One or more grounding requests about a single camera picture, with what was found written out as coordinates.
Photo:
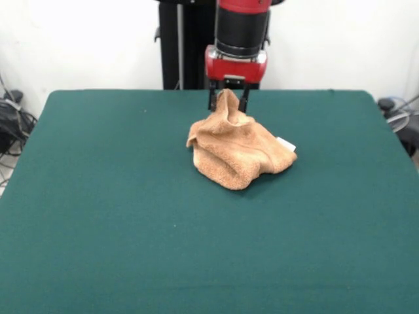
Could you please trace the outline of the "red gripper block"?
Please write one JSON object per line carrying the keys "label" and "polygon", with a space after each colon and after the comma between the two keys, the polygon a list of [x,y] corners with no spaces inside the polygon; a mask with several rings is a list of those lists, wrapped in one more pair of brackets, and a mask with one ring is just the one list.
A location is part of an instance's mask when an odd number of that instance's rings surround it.
{"label": "red gripper block", "polygon": [[218,88],[235,85],[244,89],[238,110],[246,113],[250,89],[259,88],[267,63],[265,50],[259,51],[254,58],[238,59],[222,54],[215,45],[208,45],[205,50],[205,74],[210,94],[208,109],[216,110]]}

